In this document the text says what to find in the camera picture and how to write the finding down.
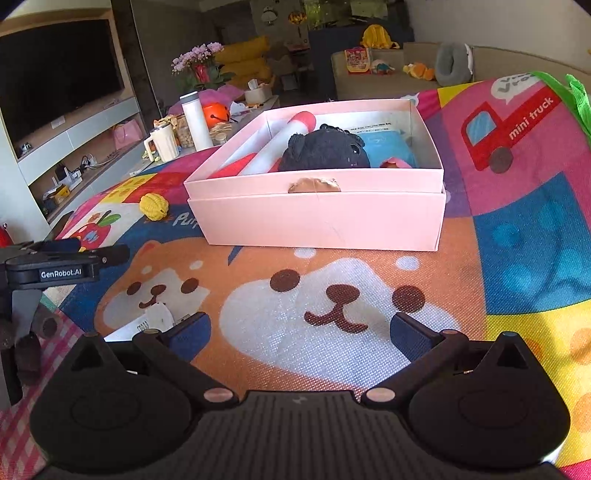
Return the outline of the white battery charger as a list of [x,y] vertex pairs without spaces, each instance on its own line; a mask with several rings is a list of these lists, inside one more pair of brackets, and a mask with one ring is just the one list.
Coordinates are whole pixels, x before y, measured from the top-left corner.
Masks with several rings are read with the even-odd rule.
[[120,327],[105,337],[106,342],[130,341],[136,334],[146,330],[165,332],[174,326],[174,318],[163,303],[155,303],[145,309],[135,320]]

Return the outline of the yellow corn toy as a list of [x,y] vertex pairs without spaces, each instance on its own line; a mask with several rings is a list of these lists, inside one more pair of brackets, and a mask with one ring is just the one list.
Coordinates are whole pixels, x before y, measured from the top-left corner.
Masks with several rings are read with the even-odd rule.
[[169,203],[160,194],[147,193],[140,198],[138,207],[148,220],[157,222],[168,215]]

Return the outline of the white red foam rocket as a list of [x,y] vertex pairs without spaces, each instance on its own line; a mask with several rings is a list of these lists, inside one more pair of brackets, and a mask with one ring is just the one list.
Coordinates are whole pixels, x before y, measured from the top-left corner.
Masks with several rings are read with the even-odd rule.
[[247,154],[238,161],[222,167],[212,174],[209,179],[265,174],[276,171],[279,169],[280,159],[283,158],[283,153],[287,150],[290,138],[294,135],[307,135],[315,130],[316,125],[317,119],[314,114],[308,111],[298,112],[259,152]]

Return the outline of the blue white tissue pack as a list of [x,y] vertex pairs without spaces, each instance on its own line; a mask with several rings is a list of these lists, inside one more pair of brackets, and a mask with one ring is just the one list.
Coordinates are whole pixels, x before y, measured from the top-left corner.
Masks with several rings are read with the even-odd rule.
[[399,131],[363,132],[358,136],[365,143],[363,149],[372,168],[393,160],[400,160],[410,168],[418,166],[415,154]]

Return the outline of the black plush toy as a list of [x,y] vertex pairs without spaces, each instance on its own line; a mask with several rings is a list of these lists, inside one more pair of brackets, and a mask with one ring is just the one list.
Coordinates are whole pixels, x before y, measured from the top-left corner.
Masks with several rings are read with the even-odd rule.
[[277,170],[349,168],[370,168],[363,139],[348,130],[322,124],[318,130],[290,137]]

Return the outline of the colourful cartoon play mat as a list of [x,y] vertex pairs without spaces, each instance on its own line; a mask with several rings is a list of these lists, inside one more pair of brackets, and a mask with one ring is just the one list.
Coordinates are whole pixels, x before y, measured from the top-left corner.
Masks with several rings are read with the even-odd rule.
[[[48,379],[83,331],[109,333],[160,302],[204,312],[211,339],[193,358],[236,392],[367,387],[407,361],[388,323],[406,312],[433,329],[492,340],[518,332],[571,414],[558,464],[590,475],[590,125],[562,88],[523,74],[419,93],[444,167],[446,210],[434,253],[211,246],[184,188],[200,152],[128,179],[73,214],[83,247],[126,244],[98,282],[50,289],[56,335]],[[169,203],[161,221],[139,210]]]

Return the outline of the snack jar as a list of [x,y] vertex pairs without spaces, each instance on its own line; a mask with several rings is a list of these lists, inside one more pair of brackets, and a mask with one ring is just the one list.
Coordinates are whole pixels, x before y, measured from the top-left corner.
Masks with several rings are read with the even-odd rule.
[[175,116],[172,123],[173,123],[174,133],[177,137],[179,145],[184,149],[193,147],[194,144],[193,144],[193,140],[192,140],[192,135],[190,133],[190,129],[188,127],[185,116],[184,115]]

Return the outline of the pink cardboard box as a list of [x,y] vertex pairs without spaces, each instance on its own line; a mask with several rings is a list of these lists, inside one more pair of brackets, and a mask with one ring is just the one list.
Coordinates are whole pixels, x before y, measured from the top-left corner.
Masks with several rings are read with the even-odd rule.
[[407,99],[304,106],[318,125],[384,124],[410,141],[414,168],[266,171],[218,176],[283,131],[297,107],[267,110],[215,150],[184,182],[212,245],[434,252],[442,233],[444,168],[425,122]]

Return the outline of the white tall thermos bottle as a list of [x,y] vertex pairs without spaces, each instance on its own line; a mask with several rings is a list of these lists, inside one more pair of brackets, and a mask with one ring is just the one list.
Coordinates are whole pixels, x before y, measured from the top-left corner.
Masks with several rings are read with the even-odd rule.
[[213,144],[206,124],[204,110],[202,110],[199,101],[198,92],[193,91],[182,95],[179,100],[192,135],[195,150],[202,151],[211,148]]

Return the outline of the black television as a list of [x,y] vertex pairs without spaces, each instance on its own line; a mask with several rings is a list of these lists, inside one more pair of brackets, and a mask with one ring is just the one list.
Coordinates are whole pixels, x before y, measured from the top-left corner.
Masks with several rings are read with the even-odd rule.
[[5,35],[0,55],[1,112],[14,142],[124,88],[106,19]]

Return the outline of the tissue box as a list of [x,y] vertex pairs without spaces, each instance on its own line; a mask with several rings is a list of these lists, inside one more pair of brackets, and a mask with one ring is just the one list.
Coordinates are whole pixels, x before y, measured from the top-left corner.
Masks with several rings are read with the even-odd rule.
[[256,78],[247,82],[245,90],[245,102],[249,105],[263,104],[273,96],[273,91],[268,83],[259,82]]

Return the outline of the orange plush toy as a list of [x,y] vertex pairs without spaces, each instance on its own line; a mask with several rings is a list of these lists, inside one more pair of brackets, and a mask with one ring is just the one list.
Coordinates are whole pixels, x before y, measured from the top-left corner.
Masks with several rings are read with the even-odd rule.
[[414,79],[425,81],[433,81],[435,79],[435,69],[428,67],[424,63],[407,64],[403,67],[403,71]]

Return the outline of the grey neck pillow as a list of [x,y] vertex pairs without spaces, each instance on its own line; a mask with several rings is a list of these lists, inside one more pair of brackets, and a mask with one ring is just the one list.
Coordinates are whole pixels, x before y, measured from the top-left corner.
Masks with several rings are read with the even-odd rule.
[[465,43],[441,43],[435,62],[435,77],[443,87],[469,83],[474,76],[474,57]]

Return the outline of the colourful toy package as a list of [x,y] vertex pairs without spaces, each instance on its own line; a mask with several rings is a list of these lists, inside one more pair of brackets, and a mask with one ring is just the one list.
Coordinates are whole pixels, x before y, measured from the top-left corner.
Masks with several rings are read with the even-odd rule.
[[363,46],[356,46],[344,51],[346,70],[351,75],[370,74],[370,50]]

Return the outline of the glass fish tank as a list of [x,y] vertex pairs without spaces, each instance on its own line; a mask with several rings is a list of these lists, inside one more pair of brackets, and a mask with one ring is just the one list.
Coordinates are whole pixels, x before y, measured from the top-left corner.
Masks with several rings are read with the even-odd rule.
[[372,20],[393,22],[403,28],[411,25],[405,1],[318,0],[301,1],[311,29],[366,24]]

